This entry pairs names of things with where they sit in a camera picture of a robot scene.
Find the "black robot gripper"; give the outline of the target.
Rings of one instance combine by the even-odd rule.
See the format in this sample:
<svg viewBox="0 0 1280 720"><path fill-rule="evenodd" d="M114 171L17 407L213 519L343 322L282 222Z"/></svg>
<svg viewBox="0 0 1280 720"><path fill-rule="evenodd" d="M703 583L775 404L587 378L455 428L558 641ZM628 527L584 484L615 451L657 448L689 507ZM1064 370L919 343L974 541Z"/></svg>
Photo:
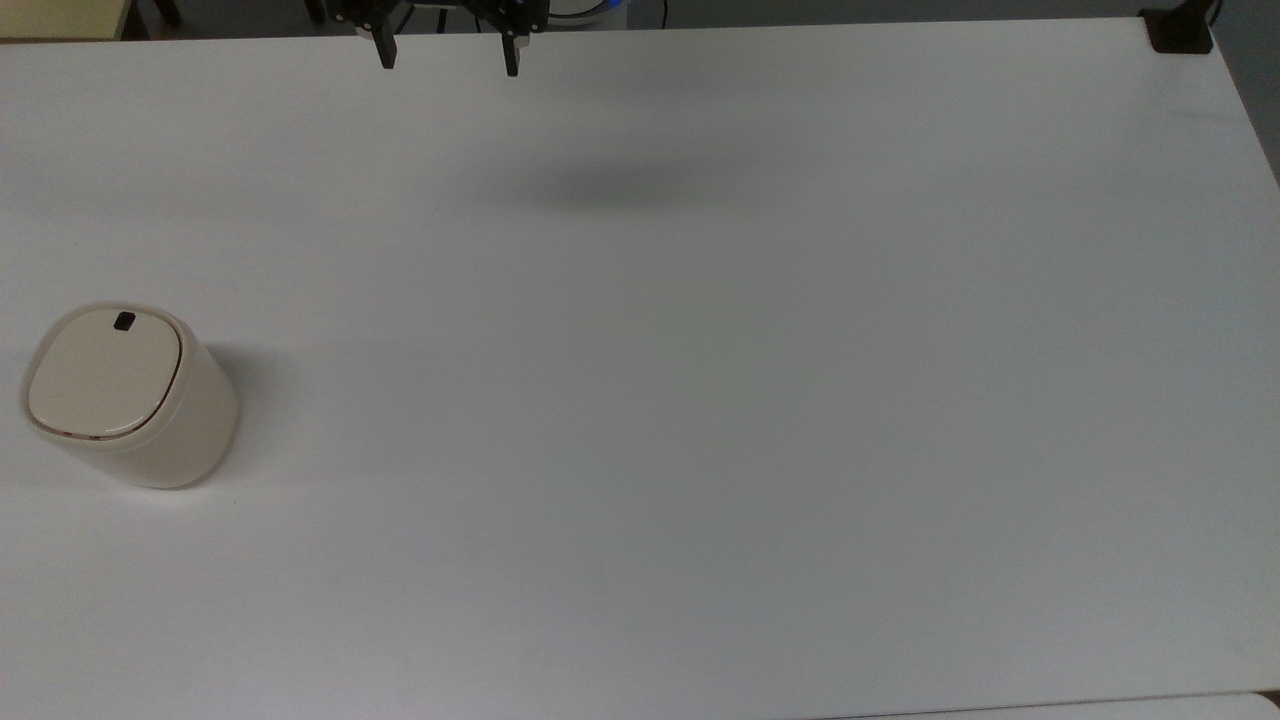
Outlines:
<svg viewBox="0 0 1280 720"><path fill-rule="evenodd" d="M502 35L506 74L518 77L524 36L541 32L547 24L547 1L334 1L333 20L372 32L372 42L384 69L393 69L398 46L389 26L402 6L465 12L497 28Z"/></svg>

